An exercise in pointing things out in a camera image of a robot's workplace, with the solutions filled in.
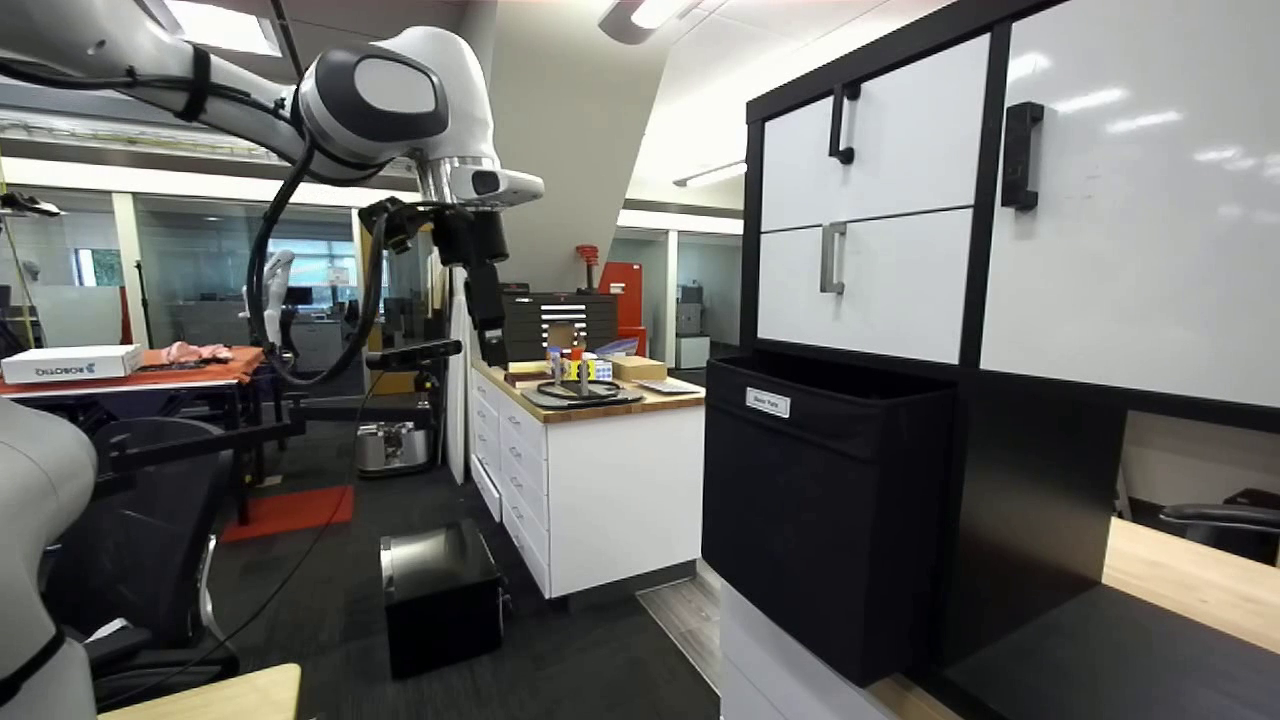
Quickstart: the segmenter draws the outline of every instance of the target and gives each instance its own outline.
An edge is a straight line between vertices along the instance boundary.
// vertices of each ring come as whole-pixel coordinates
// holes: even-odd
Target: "drawer handle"
[[[817,288],[827,294],[843,294],[843,246],[846,246],[846,222],[824,222],[824,256]]]
[[[1001,205],[1016,212],[1039,208],[1034,161],[1039,161],[1043,103],[1010,103],[1003,120],[1003,187]]]
[[[827,129],[827,154],[839,161],[839,162],[852,162],[854,161],[854,147],[843,145],[843,103],[854,103],[858,100],[858,85],[839,85],[831,93],[831,129]]]

